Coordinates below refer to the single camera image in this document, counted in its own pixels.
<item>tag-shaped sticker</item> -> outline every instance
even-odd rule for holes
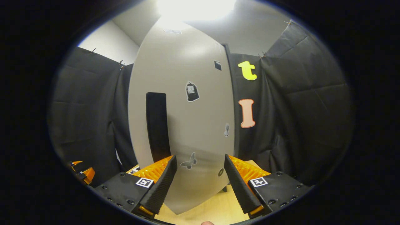
[[[257,79],[257,75],[252,74],[252,72],[251,72],[251,69],[255,69],[255,66],[251,65],[249,61],[244,61],[242,63],[239,63],[238,67],[242,68],[242,74],[246,80]]]
[[[188,97],[188,102],[193,102],[200,98],[197,87],[193,82],[188,81],[186,83],[186,96]]]

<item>black rectangular slot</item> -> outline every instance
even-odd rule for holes
[[[151,154],[157,162],[171,155],[165,93],[146,93],[146,120]]]

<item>butterfly sticker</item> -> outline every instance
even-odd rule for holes
[[[197,164],[196,153],[192,153],[192,155],[190,156],[190,161],[183,162],[180,164],[180,166],[191,169],[192,165],[196,165],[196,164]]]

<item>ceiling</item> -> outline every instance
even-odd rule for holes
[[[157,0],[145,0],[113,18],[137,45],[160,18]],[[290,18],[255,0],[237,0],[227,16],[211,21],[184,21],[209,35],[231,52],[257,55],[266,52],[279,38]]]

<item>ceiling light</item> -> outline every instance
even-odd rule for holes
[[[236,0],[158,0],[159,13],[177,20],[215,20],[233,10]]]

